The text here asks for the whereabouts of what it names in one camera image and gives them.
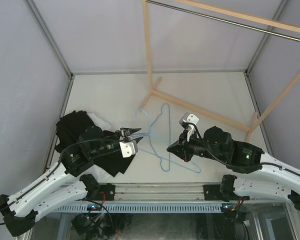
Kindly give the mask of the black shirt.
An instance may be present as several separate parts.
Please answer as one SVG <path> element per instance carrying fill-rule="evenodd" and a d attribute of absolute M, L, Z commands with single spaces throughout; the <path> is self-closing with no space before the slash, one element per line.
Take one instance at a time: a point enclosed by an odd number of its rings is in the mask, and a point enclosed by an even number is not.
<path fill-rule="evenodd" d="M 103 141 L 104 139 L 99 139 L 102 131 L 111 130 L 102 130 L 96 126 L 83 110 L 73 111 L 57 122 L 59 144 L 55 150 L 60 153 L 60 162 L 67 174 L 77 177 L 94 165 L 101 167 L 112 177 L 126 172 L 133 156 L 123 158 L 118 151 L 97 157 L 89 156 L 89 143 L 94 140 Z"/>

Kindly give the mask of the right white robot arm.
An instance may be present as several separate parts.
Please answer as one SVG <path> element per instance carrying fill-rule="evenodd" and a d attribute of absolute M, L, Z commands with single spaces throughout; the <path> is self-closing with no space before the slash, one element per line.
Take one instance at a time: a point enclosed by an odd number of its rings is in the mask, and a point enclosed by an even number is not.
<path fill-rule="evenodd" d="M 200 135 L 192 123 L 183 125 L 178 140 L 167 148 L 185 162 L 193 156 L 215 160 L 233 174 L 222 177 L 219 187 L 223 200 L 253 197 L 286 201 L 300 211 L 300 169 L 283 163 L 261 148 L 235 141 L 217 126 Z"/>

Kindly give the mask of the blue wire hanger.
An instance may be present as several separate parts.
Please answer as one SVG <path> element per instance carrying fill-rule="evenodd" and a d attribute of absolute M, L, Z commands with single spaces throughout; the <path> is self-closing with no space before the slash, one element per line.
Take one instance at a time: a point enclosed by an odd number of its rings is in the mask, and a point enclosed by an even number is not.
<path fill-rule="evenodd" d="M 137 110 L 136 110 L 136 112 L 135 112 L 135 115 L 137 116 L 139 113 L 143 113 L 143 114 L 145 114 L 145 116 L 146 116 L 146 118 L 147 118 L 147 126 L 148 126 L 148 131 L 147 132 L 142 132 L 142 133 L 134 133 L 133 134 L 133 136 L 144 136 L 144 137 L 146 137 L 146 138 L 148 138 L 148 143 L 149 143 L 149 145 L 150 145 L 150 140 L 151 140 L 151 144 L 152 144 L 152 147 L 155 149 L 155 147 L 154 147 L 154 145 L 153 145 L 153 143 L 152 143 L 152 137 L 154 137 L 155 139 L 157 139 L 155 136 L 158 136 L 158 135 L 156 135 L 156 134 L 154 134 L 154 132 L 153 132 L 153 127 L 152 127 L 152 133 L 150 133 L 150 131 L 149 131 L 149 129 L 150 129 L 150 124 L 154 121 L 150 121 L 150 115 L 143 109 L 143 108 L 138 108 Z M 150 145 L 150 148 L 152 149 L 152 152 L 150 152 L 150 151 L 148 151 L 148 150 L 145 150 L 145 149 L 141 149 L 141 151 L 143 151 L 143 152 L 145 152 L 145 153 L 147 153 L 147 154 L 149 154 L 149 155 L 152 155 L 152 156 L 154 156 L 154 157 L 156 157 L 155 156 L 155 154 L 154 154 L 154 151 L 153 151 L 153 148 L 151 147 L 151 145 Z M 163 160 L 163 167 L 165 168 L 165 169 L 167 169 L 168 168 L 168 161 L 167 161 L 167 159 L 168 158 L 165 158 L 165 157 L 163 157 L 165 160 Z M 177 165 L 178 167 L 180 167 L 180 168 L 182 168 L 182 169 L 185 169 L 185 170 L 188 170 L 188 171 L 190 171 L 190 172 L 193 172 L 193 173 L 195 173 L 195 174 L 200 174 L 201 172 L 202 172 L 202 169 L 196 164 L 196 163 L 192 163 L 192 165 L 196 168 L 196 169 L 191 169 L 191 168 L 189 168 L 189 167 L 186 167 L 186 166 L 184 166 L 184 165 L 182 165 L 182 164 L 180 164 L 180 163 L 177 163 L 176 161 L 173 161 L 172 160 L 172 157 L 171 157 L 171 164 L 174 164 L 174 165 Z"/>
<path fill-rule="evenodd" d="M 160 140 L 162 143 L 164 143 L 167 147 L 171 144 L 171 109 L 170 109 L 170 105 L 168 103 L 164 103 L 161 108 L 160 108 L 160 113 L 157 115 L 157 117 L 154 119 L 154 121 L 149 125 L 149 132 L 152 133 L 152 127 L 155 125 L 155 123 L 158 121 L 158 119 L 160 118 L 160 116 L 163 115 L 163 110 L 164 107 L 167 107 L 167 113 L 168 113 L 168 142 L 165 142 L 164 140 L 162 140 L 161 138 L 159 138 L 156 135 L 153 135 L 154 137 L 156 137 L 158 140 Z M 161 168 L 161 170 L 164 173 L 168 173 L 171 170 L 171 154 L 168 154 L 168 168 L 165 169 L 163 166 L 163 160 L 166 160 L 165 158 L 163 158 L 162 156 L 158 155 L 157 152 L 155 151 L 155 149 L 153 148 L 153 145 L 151 143 L 151 140 L 149 140 L 150 146 L 152 147 L 152 150 L 155 154 L 155 156 L 160 160 L 159 162 L 159 166 Z"/>

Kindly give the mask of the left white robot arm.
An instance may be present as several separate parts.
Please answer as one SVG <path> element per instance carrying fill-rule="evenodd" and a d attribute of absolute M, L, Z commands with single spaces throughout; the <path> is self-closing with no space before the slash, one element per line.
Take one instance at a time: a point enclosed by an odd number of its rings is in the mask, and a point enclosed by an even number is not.
<path fill-rule="evenodd" d="M 94 200 L 100 194 L 97 167 L 115 176 L 138 152 L 142 137 L 131 138 L 139 128 L 122 127 L 114 132 L 90 126 L 78 141 L 65 147 L 59 160 L 24 189 L 0 195 L 3 225 L 13 237 L 29 231 L 54 210 L 77 200 Z"/>

